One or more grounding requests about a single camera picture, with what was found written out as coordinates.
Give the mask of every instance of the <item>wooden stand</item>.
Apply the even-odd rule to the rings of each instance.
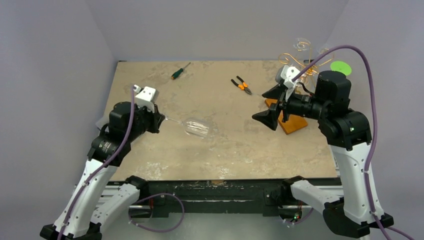
[[[268,106],[268,108],[271,104],[275,104],[276,102],[277,100],[275,99],[265,99],[265,104]],[[290,115],[288,117],[288,121],[283,122],[283,113],[280,113],[278,117],[278,124],[282,127],[282,130],[287,135],[308,126],[308,122],[303,117],[296,115]]]

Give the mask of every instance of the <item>beige stone surface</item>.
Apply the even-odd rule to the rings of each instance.
[[[194,61],[176,80],[171,75],[187,62],[119,62],[105,108],[130,101],[130,86],[159,90],[156,101],[167,117],[196,117],[210,123],[207,138],[185,133],[165,120],[159,134],[145,133],[131,145],[112,180],[136,175],[147,180],[213,180],[335,177],[326,139],[314,120],[286,135],[252,119],[267,109],[263,92],[273,87],[278,61]],[[253,95],[234,86],[243,78]]]

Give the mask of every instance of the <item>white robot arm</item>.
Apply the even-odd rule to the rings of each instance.
[[[252,118],[274,131],[281,112],[283,122],[289,119],[290,114],[318,121],[337,162],[344,197],[330,195],[302,177],[286,180],[281,197],[312,206],[323,215],[333,233],[360,238],[370,233],[370,227],[377,227],[376,218],[384,228],[394,223],[392,216],[384,213],[380,205],[371,167],[365,172],[371,147],[370,124],[365,115],[349,108],[350,90],[351,82],[343,73],[323,71],[318,75],[315,93],[310,95],[293,93],[286,84],[278,84],[264,93],[264,98],[275,99],[277,103]],[[365,174],[369,177],[375,211],[368,201]]]
[[[102,167],[123,142],[129,128],[131,102],[120,102],[113,107],[109,114],[109,123],[102,127],[99,136],[91,143],[84,172],[66,208],[54,224],[42,228],[40,236],[44,239],[56,240],[62,235],[62,239],[99,240],[102,237],[101,232],[107,229],[118,214],[141,197],[140,189],[145,183],[142,179],[131,176],[109,202],[95,210],[105,186],[131,150],[131,142],[146,131],[159,133],[159,127],[165,119],[155,104],[159,94],[156,89],[135,85],[133,90],[137,94],[134,99],[135,120],[122,150],[108,165]],[[88,182],[89,176],[99,168],[101,169]]]

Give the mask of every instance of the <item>green circle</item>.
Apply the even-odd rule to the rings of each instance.
[[[341,72],[342,74],[349,76],[352,73],[352,68],[344,61],[333,61],[330,65],[332,71]]]

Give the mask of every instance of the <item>gray wall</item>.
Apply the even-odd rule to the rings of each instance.
[[[86,0],[119,60],[275,59],[321,47],[348,0]]]
[[[0,1],[0,239],[66,206],[115,66],[84,1]]]
[[[372,161],[378,197],[396,227],[415,239],[424,239],[423,11],[420,0],[351,0],[327,42],[357,46],[370,61],[379,130]],[[364,64],[351,50],[336,54],[352,66],[351,106],[371,119]],[[372,236],[384,239],[381,233]]]

